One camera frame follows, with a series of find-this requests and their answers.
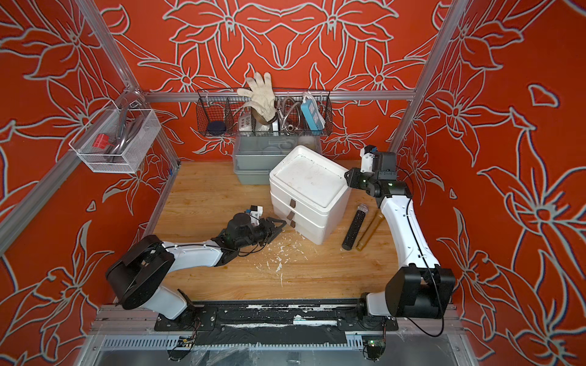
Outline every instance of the red floral wallpaper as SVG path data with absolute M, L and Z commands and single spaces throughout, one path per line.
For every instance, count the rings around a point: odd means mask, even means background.
M 71 0 L 2 0 L 0 63 L 3 220 L 123 85 Z M 113 299 L 103 273 L 141 236 L 170 168 L 155 143 L 137 174 L 81 164 L 54 194 L 0 257 L 0 365 L 75 361 Z
M 123 89 L 69 0 L 0 3 L 0 220 Z
M 275 87 L 405 90 L 415 87 L 449 1 L 96 1 L 145 91 L 194 92 L 270 72 Z M 202 138 L 194 106 L 165 103 L 165 131 L 186 160 L 230 160 L 231 138 Z M 405 102 L 337 108 L 326 155 L 356 159 L 397 126 Z
M 1 257 L 0 365 L 75 361 L 114 298 L 106 269 L 142 237 L 169 174 L 157 142 L 135 175 L 79 165 Z
M 586 362 L 584 34 L 584 2 L 472 1 L 399 151 L 483 365 Z

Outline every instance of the metal bracket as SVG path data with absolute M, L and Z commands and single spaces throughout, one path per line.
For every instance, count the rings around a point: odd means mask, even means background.
M 198 317 L 200 321 L 198 331 L 212 331 L 216 327 L 217 312 L 218 308 L 213 306 L 196 307 L 195 312 L 188 313 L 189 320 L 180 317 L 169 320 L 159 314 L 156 318 L 155 331 L 193 331 L 194 317 Z
M 342 331 L 383 331 L 383 316 L 365 315 L 360 319 L 356 310 L 336 310 L 338 329 Z M 399 329 L 397 320 L 387 319 L 387 331 Z

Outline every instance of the white storage box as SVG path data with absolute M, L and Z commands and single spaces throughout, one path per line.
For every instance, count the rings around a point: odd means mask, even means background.
M 269 175 L 271 200 L 277 216 L 316 244 L 338 226 L 350 197 L 343 166 L 297 146 Z
M 271 193 L 272 209 L 275 211 L 275 215 L 281 217 L 287 222 L 298 233 L 303 235 L 305 238 L 311 240 L 315 244 L 323 243 L 329 234 L 332 233 L 335 228 L 333 225 L 329 227 L 318 226 L 312 223 L 309 219 L 303 215 L 297 213 L 287 203 L 282 202 Z

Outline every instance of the gray plastic bin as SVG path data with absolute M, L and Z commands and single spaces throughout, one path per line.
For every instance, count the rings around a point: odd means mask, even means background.
M 268 174 L 297 145 L 322 153 L 319 136 L 238 136 L 234 143 L 234 173 L 241 184 L 268 184 Z
M 271 173 L 270 170 L 235 170 L 234 173 L 238 176 L 240 184 L 264 184 L 268 185 L 268 175 Z

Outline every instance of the wire basket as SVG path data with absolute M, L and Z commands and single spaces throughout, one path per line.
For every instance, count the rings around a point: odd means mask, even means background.
M 244 107 L 250 101 L 248 97 L 241 96 L 217 96 L 219 91 L 226 89 L 202 89 L 198 90 L 197 101 L 197 131 L 204 136 L 329 136 L 333 128 L 333 111 L 329 91 L 307 89 L 279 89 L 273 88 L 275 93 L 275 108 L 282 109 L 287 118 L 279 121 L 277 116 L 269 121 L 269 130 L 258 131 L 260 123 L 255 118 L 255 110 Z M 301 94 L 309 91 L 319 108 L 319 112 L 325 121 L 321 130 L 311 130 L 305 121 L 300 108 L 291 107 L 295 102 L 302 102 Z M 244 130 L 239 123 L 250 127 Z M 277 122 L 277 130 L 273 130 L 272 123 Z
M 108 149 L 115 144 L 120 113 L 122 113 L 121 110 L 115 106 L 107 105 L 97 114 L 105 118 L 104 122 L 92 131 L 91 135 L 80 138 L 93 121 L 88 122 L 69 142 L 71 149 L 94 173 L 136 173 L 161 130 L 161 124 L 154 110 L 128 110 L 127 117 L 138 118 L 144 115 L 144 121 L 122 152 L 108 153 Z M 107 138 L 107 146 L 100 147 L 97 139 L 104 140 L 105 138 Z

